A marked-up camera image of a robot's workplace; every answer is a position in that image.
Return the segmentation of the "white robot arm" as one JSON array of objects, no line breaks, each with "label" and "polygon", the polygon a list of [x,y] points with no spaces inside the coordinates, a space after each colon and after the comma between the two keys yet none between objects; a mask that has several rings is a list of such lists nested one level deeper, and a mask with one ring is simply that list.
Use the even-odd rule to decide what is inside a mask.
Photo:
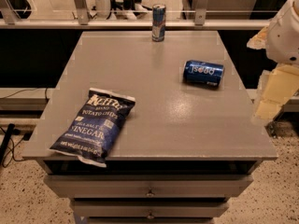
[{"label": "white robot arm", "polygon": [[247,47],[265,49],[266,57],[277,63],[267,80],[260,76],[253,114],[256,119],[273,119],[299,90],[299,0],[287,0]]}]

